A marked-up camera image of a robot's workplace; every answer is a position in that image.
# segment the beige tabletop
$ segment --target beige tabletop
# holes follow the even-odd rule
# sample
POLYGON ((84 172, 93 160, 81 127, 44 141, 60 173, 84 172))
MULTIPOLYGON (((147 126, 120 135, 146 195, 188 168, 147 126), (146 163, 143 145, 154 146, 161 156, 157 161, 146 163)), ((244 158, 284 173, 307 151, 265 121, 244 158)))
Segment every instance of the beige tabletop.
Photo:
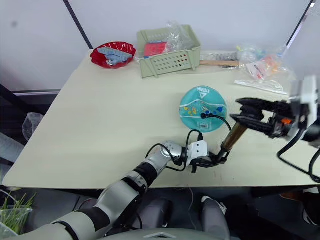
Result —
MULTIPOLYGON (((54 100, 36 132, 4 178, 4 185, 25 188, 103 189, 119 180, 145 158, 149 148, 165 140, 184 145, 189 129, 179 117, 184 94, 209 86, 224 97, 228 112, 239 113, 236 99, 286 99, 284 95, 234 84, 238 70, 207 74, 161 75, 141 78, 135 62, 104 69, 89 55, 54 100)), ((233 126, 234 121, 227 120, 233 126)), ((228 129, 204 134, 217 153, 228 129)), ((225 164, 175 172, 165 169, 152 187, 241 187, 312 185, 309 176, 285 165, 276 153, 284 139, 270 139, 248 130, 225 164)), ((316 152, 298 142, 284 158, 308 169, 316 152)), ((320 163, 314 166, 320 175, 320 163)))

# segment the white wall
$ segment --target white wall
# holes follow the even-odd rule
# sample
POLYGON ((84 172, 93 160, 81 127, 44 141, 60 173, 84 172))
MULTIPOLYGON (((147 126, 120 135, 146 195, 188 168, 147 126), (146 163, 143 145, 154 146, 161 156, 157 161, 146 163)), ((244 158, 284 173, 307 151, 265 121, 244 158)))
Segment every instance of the white wall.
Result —
POLYGON ((9 90, 61 89, 87 52, 62 0, 0 1, 0 80, 9 90))
POLYGON ((190 24, 203 50, 239 43, 285 45, 308 0, 69 0, 94 48, 137 42, 137 32, 169 20, 190 24))
MULTIPOLYGON (((69 0, 93 47, 136 43, 168 20, 190 24, 204 50, 285 45, 308 0, 69 0)), ((88 51, 62 0, 0 1, 0 80, 11 91, 61 89, 88 51)))
POLYGON ((320 84, 320 1, 308 12, 299 34, 286 54, 296 75, 318 75, 320 84))

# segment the wooden stick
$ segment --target wooden stick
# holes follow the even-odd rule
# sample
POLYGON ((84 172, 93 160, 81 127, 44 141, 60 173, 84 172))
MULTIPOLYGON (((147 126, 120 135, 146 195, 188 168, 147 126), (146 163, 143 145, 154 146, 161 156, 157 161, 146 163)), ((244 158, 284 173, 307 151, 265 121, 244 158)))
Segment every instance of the wooden stick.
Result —
POLYGON ((215 60, 201 60, 200 65, 207 66, 232 66, 239 67, 239 61, 215 61, 215 60))

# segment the green plastic basket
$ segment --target green plastic basket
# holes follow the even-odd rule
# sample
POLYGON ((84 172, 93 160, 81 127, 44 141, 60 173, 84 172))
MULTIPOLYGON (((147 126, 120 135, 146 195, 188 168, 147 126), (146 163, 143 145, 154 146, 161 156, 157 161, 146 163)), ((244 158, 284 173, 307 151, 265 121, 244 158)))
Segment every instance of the green plastic basket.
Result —
MULTIPOLYGON (((141 75, 143 78, 177 72, 186 69, 196 70, 200 64, 201 44, 190 25, 182 25, 194 42, 190 50, 174 51, 150 56, 140 60, 141 75)), ((145 45, 149 42, 162 41, 169 34, 169 28, 141 30, 137 33, 138 55, 143 56, 145 45)))

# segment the red bowl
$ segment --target red bowl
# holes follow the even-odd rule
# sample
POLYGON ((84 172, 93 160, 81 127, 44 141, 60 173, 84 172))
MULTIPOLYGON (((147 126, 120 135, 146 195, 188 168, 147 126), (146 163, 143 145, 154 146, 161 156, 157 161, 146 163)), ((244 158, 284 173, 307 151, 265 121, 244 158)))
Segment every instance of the red bowl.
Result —
POLYGON ((91 62, 93 62, 94 64, 97 64, 103 68, 118 69, 118 68, 124 67, 125 65, 130 63, 134 59, 135 54, 136 54, 136 49, 134 48, 134 46, 132 44, 126 43, 124 41, 114 41, 114 42, 108 42, 106 44, 98 46, 95 50, 93 50, 93 53, 91 53, 90 57, 92 58, 91 62), (119 62, 116 65, 111 66, 106 62, 107 61, 106 56, 104 54, 98 52, 98 49, 103 48, 103 47, 108 47, 111 49, 120 50, 122 52, 131 54, 132 57, 128 58, 128 60, 125 62, 119 62))

